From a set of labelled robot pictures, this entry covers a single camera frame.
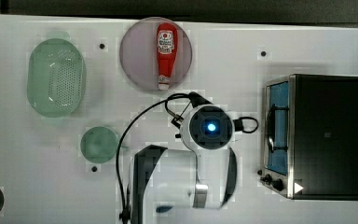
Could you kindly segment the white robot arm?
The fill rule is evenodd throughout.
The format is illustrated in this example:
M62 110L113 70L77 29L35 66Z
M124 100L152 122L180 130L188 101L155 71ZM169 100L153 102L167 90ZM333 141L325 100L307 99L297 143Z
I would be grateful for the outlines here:
M217 105L199 105L185 116L185 148L149 145L131 161L131 224L157 224L175 207L220 209L234 194L238 164L231 147L234 123Z

